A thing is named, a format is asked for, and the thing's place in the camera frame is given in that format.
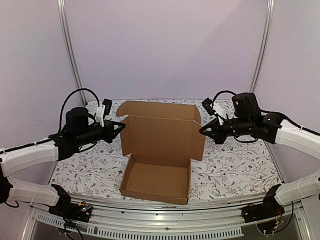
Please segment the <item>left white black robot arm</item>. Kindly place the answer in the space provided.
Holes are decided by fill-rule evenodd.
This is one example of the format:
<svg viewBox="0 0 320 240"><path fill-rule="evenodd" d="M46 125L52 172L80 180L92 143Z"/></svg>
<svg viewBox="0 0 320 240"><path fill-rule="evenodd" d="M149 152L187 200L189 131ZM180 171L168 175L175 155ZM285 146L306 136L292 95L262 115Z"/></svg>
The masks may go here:
<svg viewBox="0 0 320 240"><path fill-rule="evenodd" d="M85 107L75 107L65 115L65 125L58 133L40 141L3 149L0 152L0 202L26 202L54 206L63 216L74 213L70 196L59 185L41 185L13 178L20 170L42 163L58 162L82 152L82 146L99 141L112 143L126 127L122 122L104 120L104 107L94 117Z"/></svg>

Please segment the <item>brown cardboard box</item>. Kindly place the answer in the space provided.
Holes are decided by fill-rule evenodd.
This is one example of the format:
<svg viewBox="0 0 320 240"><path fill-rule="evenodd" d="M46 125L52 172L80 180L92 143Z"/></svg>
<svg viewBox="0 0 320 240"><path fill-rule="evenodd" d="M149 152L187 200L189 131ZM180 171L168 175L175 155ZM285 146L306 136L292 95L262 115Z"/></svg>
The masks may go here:
<svg viewBox="0 0 320 240"><path fill-rule="evenodd" d="M128 162L119 187L122 196L186 205L192 160L201 161L205 136L195 105L125 101L116 111L125 117L120 132Z"/></svg>

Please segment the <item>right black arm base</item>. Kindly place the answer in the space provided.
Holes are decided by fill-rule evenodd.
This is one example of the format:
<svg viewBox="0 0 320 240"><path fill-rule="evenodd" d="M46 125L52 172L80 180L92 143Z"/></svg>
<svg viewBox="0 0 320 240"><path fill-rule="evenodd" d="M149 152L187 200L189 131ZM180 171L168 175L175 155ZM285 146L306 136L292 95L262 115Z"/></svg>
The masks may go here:
<svg viewBox="0 0 320 240"><path fill-rule="evenodd" d="M276 191L280 186L280 184L272 186L263 197L262 203L249 204L241 209L241 216L245 223L260 221L285 213L284 207L275 199Z"/></svg>

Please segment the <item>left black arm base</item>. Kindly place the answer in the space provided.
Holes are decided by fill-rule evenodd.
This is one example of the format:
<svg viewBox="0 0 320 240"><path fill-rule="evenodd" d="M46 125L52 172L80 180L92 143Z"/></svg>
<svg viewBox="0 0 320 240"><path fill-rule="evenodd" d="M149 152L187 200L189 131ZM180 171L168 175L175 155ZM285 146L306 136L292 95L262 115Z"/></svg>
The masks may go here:
<svg viewBox="0 0 320 240"><path fill-rule="evenodd" d="M71 196L59 185L51 184L59 196L55 206L50 206L48 212L52 215L70 220L88 223L91 218L93 205L86 201L71 202Z"/></svg>

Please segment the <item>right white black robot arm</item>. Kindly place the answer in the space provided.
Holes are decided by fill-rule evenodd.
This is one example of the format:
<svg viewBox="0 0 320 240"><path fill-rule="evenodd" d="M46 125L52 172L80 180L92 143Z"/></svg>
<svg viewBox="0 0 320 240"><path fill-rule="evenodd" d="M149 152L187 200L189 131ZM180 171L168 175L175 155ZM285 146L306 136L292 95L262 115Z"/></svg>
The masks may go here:
<svg viewBox="0 0 320 240"><path fill-rule="evenodd" d="M221 145L228 137L251 136L254 141L263 140L298 150L316 159L320 158L320 134L305 128L285 114L260 109L252 92L233 93L234 117L230 118L215 99L206 98L202 106L215 119L204 125L199 133ZM320 172L316 170L308 176L290 183L273 186L263 198L258 213L269 218L286 205L320 193Z"/></svg>

